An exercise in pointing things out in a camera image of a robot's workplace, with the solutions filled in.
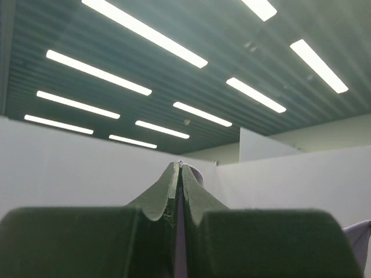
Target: rectangular light fixture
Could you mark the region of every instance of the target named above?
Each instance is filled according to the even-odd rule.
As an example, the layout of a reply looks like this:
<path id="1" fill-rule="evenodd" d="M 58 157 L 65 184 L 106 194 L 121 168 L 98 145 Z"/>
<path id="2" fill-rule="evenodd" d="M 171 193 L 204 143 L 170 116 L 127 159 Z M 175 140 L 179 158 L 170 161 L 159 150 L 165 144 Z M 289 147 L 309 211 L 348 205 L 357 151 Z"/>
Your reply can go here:
<path id="1" fill-rule="evenodd" d="M 229 127 L 229 126 L 232 125 L 232 123 L 230 123 L 230 122 L 228 122 L 226 120 L 220 119 L 220 118 L 218 118 L 216 116 L 213 116 L 213 115 L 211 115 L 209 113 L 203 112 L 203 111 L 201 111 L 199 109 L 196 109 L 196 108 L 191 107 L 191 106 L 189 106 L 187 104 L 184 104 L 184 103 L 176 102 L 176 103 L 173 104 L 173 106 L 176 107 L 176 108 L 179 108 L 181 110 L 187 111 L 189 113 L 192 113 L 192 114 L 194 114 L 196 116 L 200 116 L 200 117 L 202 117 L 204 119 L 211 120 L 212 122 L 218 123 L 218 124 L 220 124 L 222 126 Z"/>
<path id="2" fill-rule="evenodd" d="M 147 148 L 151 148 L 151 149 L 157 148 L 157 146 L 154 145 L 154 144 L 149 144 L 149 143 L 145 143 L 145 142 L 141 142 L 141 141 L 137 141 L 137 140 L 133 140 L 133 139 L 128 139 L 128 138 L 120 137 L 120 136 L 116 136 L 116 135 L 110 135 L 109 138 L 112 139 L 112 140 L 126 142 L 126 143 L 129 143 L 129 144 L 139 145 L 139 146 L 143 146 L 143 147 L 147 147 Z"/>
<path id="3" fill-rule="evenodd" d="M 262 21 L 270 19 L 277 10 L 267 0 L 242 0 Z"/>
<path id="4" fill-rule="evenodd" d="M 182 45 L 179 45 L 105 0 L 82 0 L 82 3 L 198 68 L 202 68 L 208 64 L 206 60 L 195 53 L 182 47 Z"/>
<path id="5" fill-rule="evenodd" d="M 156 131 L 166 133 L 166 134 L 170 134 L 170 135 L 173 135 L 173 136 L 177 136 L 177 137 L 180 137 L 180 138 L 183 138 L 183 139 L 188 139 L 190 137 L 188 134 L 184 134 L 184 133 L 174 131 L 174 130 L 171 130 L 171 129 L 166 129 L 162 126 L 156 126 L 156 125 L 153 125 L 151 123 L 142 122 L 141 120 L 137 120 L 135 122 L 135 124 L 137 126 L 145 127 L 146 129 L 156 130 Z"/>
<path id="6" fill-rule="evenodd" d="M 328 65 L 314 52 L 313 49 L 301 39 L 290 45 L 291 49 L 299 55 L 336 93 L 344 93 L 348 87 L 329 68 Z"/>
<path id="7" fill-rule="evenodd" d="M 67 65 L 71 68 L 75 68 L 76 70 L 85 72 L 87 74 L 91 74 L 100 79 L 104 79 L 118 86 L 127 88 L 129 90 L 133 90 L 134 92 L 143 94 L 145 96 L 148 96 L 152 93 L 150 89 L 147 89 L 133 82 L 127 81 L 124 78 L 118 77 L 116 75 L 109 74 L 108 72 L 102 71 L 101 69 L 92 67 L 91 65 L 87 65 L 83 62 L 67 57 L 53 50 L 48 50 L 48 52 L 46 52 L 46 57 L 61 64 Z"/>
<path id="8" fill-rule="evenodd" d="M 53 120 L 47 120 L 47 119 L 34 117 L 34 116 L 30 116 L 30 115 L 24 116 L 24 119 L 25 120 L 30 120 L 30 121 L 35 122 L 35 123 L 42 123 L 42 124 L 48 125 L 48 126 L 56 126 L 56 127 L 61 128 L 61 129 L 69 129 L 69 130 L 73 130 L 73 131 L 77 131 L 77 132 L 81 132 L 81 133 L 86 133 L 86 134 L 93 134 L 93 132 L 94 132 L 91 129 L 84 129 L 82 127 L 72 126 L 72 125 L 68 125 L 66 123 L 55 122 Z"/>
<path id="9" fill-rule="evenodd" d="M 251 88 L 249 85 L 244 84 L 237 78 L 228 79 L 227 84 L 244 93 L 245 95 L 253 98 L 254 100 L 260 102 L 266 107 L 271 108 L 277 113 L 283 113 L 286 111 L 286 108 L 283 107 L 281 104 L 278 104 L 275 101 L 271 100 L 269 97 L 266 97 L 262 93 L 259 93 L 257 90 Z"/>
<path id="10" fill-rule="evenodd" d="M 119 114 L 116 114 L 116 113 L 113 113 L 113 112 L 110 112 L 110 111 L 107 111 L 107 110 L 103 110 L 103 109 L 100 109 L 100 108 L 96 108 L 94 106 L 90 106 L 90 105 L 87 105 L 87 104 L 84 104 L 84 103 L 79 103 L 77 101 L 69 100 L 69 99 L 64 98 L 64 97 L 59 97 L 59 96 L 56 96 L 54 94 L 45 93 L 43 91 L 38 91 L 36 93 L 36 96 L 41 97 L 41 98 L 45 98 L 46 100 L 55 101 L 57 103 L 62 103 L 62 104 L 68 105 L 68 106 L 72 106 L 72 107 L 79 108 L 79 109 L 82 109 L 82 110 L 86 110 L 86 111 L 89 111 L 89 112 L 92 112 L 92 113 L 103 115 L 103 116 L 106 116 L 106 117 L 110 117 L 110 118 L 114 118 L 114 119 L 120 118 Z"/>

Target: fluorescent light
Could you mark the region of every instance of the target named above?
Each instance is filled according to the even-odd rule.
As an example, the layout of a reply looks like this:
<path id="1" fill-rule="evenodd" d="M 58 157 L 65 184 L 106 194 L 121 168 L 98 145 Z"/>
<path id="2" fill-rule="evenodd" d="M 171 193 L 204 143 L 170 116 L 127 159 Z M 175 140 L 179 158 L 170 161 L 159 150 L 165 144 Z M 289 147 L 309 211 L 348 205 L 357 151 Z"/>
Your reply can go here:
<path id="1" fill-rule="evenodd" d="M 141 141 L 137 141 L 137 140 L 133 140 L 133 139 L 128 139 L 128 138 L 120 137 L 120 136 L 116 136 L 116 135 L 110 135 L 109 138 L 112 139 L 112 140 L 122 141 L 122 142 L 130 143 L 130 144 L 134 144 L 134 145 L 139 145 L 139 146 L 151 148 L 151 149 L 157 148 L 157 146 L 154 145 L 154 144 L 149 144 L 149 143 L 145 143 L 145 142 L 141 142 Z"/>
<path id="2" fill-rule="evenodd" d="M 42 92 L 42 91 L 38 91 L 36 96 L 45 98 L 47 100 L 55 101 L 57 103 L 62 103 L 62 104 L 69 105 L 69 106 L 72 106 L 72 107 L 75 107 L 75 108 L 86 110 L 86 111 L 89 111 L 89 112 L 93 112 L 93 113 L 96 113 L 96 114 L 100 114 L 100 115 L 103 115 L 103 116 L 107 116 L 107 117 L 110 117 L 110 118 L 114 118 L 114 119 L 120 118 L 119 114 L 112 113 L 110 111 L 106 111 L 106 110 L 103 110 L 103 109 L 100 109 L 100 108 L 96 108 L 94 106 L 86 105 L 84 103 L 78 103 L 77 101 L 69 100 L 69 99 L 64 98 L 64 97 L 55 96 L 54 94 L 49 94 L 49 93 L 45 93 L 45 92 Z"/>
<path id="3" fill-rule="evenodd" d="M 142 87 L 138 84 L 135 84 L 133 82 L 127 81 L 124 78 L 118 77 L 113 74 L 109 74 L 108 72 L 102 71 L 101 69 L 92 67 L 91 65 L 87 65 L 83 62 L 80 62 L 78 60 L 75 60 L 73 58 L 67 57 L 63 54 L 60 54 L 58 52 L 48 50 L 46 52 L 46 57 L 49 59 L 52 59 L 54 61 L 60 62 L 61 64 L 67 65 L 71 68 L 75 68 L 76 70 L 83 71 L 87 74 L 91 74 L 95 77 L 104 79 L 106 81 L 112 82 L 116 85 L 119 85 L 121 87 L 133 90 L 134 92 L 143 94 L 145 96 L 148 96 L 152 93 L 150 89 L 147 89 L 145 87 Z"/>
<path id="4" fill-rule="evenodd" d="M 326 63 L 301 39 L 290 45 L 296 52 L 336 93 L 344 93 L 348 87 L 339 77 L 326 65 Z"/>
<path id="5" fill-rule="evenodd" d="M 161 127 L 161 126 L 152 125 L 151 123 L 142 122 L 141 120 L 137 120 L 135 122 L 135 124 L 137 126 L 145 127 L 146 129 L 152 129 L 152 130 L 160 131 L 162 133 L 170 134 L 170 135 L 177 136 L 177 137 L 184 138 L 184 139 L 188 139 L 190 137 L 188 134 L 184 134 L 184 133 L 174 131 L 174 130 L 171 130 L 171 129 L 166 129 L 166 128 Z"/>
<path id="6" fill-rule="evenodd" d="M 242 0 L 262 21 L 270 19 L 277 10 L 267 0 Z"/>
<path id="7" fill-rule="evenodd" d="M 189 113 L 192 113 L 194 115 L 197 115 L 197 116 L 200 116 L 202 118 L 205 118 L 207 120 L 211 120 L 212 122 L 218 123 L 218 124 L 220 124 L 222 126 L 229 127 L 229 126 L 232 125 L 232 123 L 230 123 L 230 122 L 228 122 L 226 120 L 220 119 L 220 118 L 218 118 L 216 116 L 213 116 L 213 115 L 211 115 L 209 113 L 206 113 L 206 112 L 203 112 L 203 111 L 201 111 L 199 109 L 193 108 L 193 107 L 191 107 L 191 106 L 189 106 L 187 104 L 176 102 L 176 103 L 173 104 L 173 106 L 176 107 L 176 108 L 182 109 L 184 111 L 187 111 Z"/>
<path id="8" fill-rule="evenodd" d="M 261 104 L 264 104 L 266 107 L 271 108 L 277 113 L 283 113 L 286 111 L 285 107 L 271 100 L 269 97 L 266 97 L 262 93 L 259 93 L 257 90 L 251 88 L 250 86 L 244 84 L 237 78 L 228 79 L 227 84 L 239 90 L 240 92 L 243 92 L 245 95 L 253 98 L 254 100 L 260 102 Z"/>
<path id="9" fill-rule="evenodd" d="M 86 134 L 93 134 L 93 132 L 94 132 L 91 129 L 83 129 L 82 127 L 71 126 L 71 125 L 68 125 L 66 123 L 55 122 L 53 120 L 47 120 L 47 119 L 34 117 L 34 116 L 30 116 L 30 115 L 24 116 L 24 119 L 25 120 L 30 120 L 30 121 L 36 122 L 36 123 L 42 123 L 42 124 L 48 125 L 48 126 L 56 126 L 56 127 L 60 127 L 61 129 L 69 129 L 69 130 L 82 132 L 82 133 L 86 133 Z"/>
<path id="10" fill-rule="evenodd" d="M 132 30 L 138 35 L 141 35 L 145 39 L 156 43 L 158 46 L 166 49 L 176 56 L 179 56 L 198 68 L 202 68 L 208 64 L 206 60 L 199 57 L 195 53 L 182 47 L 182 45 L 179 45 L 175 41 L 162 35 L 161 33 L 125 13 L 123 10 L 116 8 L 114 5 L 105 0 L 82 0 L 82 3 L 103 14 L 104 16 L 107 16 L 109 19 L 116 21 L 118 24 L 126 27 L 127 29 Z"/>

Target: ceiling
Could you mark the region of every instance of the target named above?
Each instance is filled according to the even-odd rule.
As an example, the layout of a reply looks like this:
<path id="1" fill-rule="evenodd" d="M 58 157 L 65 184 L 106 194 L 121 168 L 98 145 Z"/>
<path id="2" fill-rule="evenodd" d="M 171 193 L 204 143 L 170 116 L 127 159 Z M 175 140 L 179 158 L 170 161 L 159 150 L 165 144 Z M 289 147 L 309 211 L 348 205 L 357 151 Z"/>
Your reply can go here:
<path id="1" fill-rule="evenodd" d="M 260 20 L 241 0 L 111 0 L 209 63 L 199 69 L 83 5 L 17 0 L 4 114 L 29 114 L 186 153 L 237 142 L 239 128 L 265 136 L 371 112 L 371 1 L 270 0 Z M 2 4 L 2 32 L 4 28 Z M 2 36 L 4 50 L 6 36 Z M 349 87 L 337 94 L 290 48 L 305 41 Z M 152 90 L 144 96 L 46 58 L 55 50 Z M 4 64 L 4 51 L 1 62 Z M 261 105 L 227 85 L 236 77 L 287 108 Z M 121 115 L 106 118 L 36 97 L 43 90 Z M 181 101 L 233 123 L 224 127 L 174 108 Z M 143 120 L 185 140 L 135 125 Z"/>

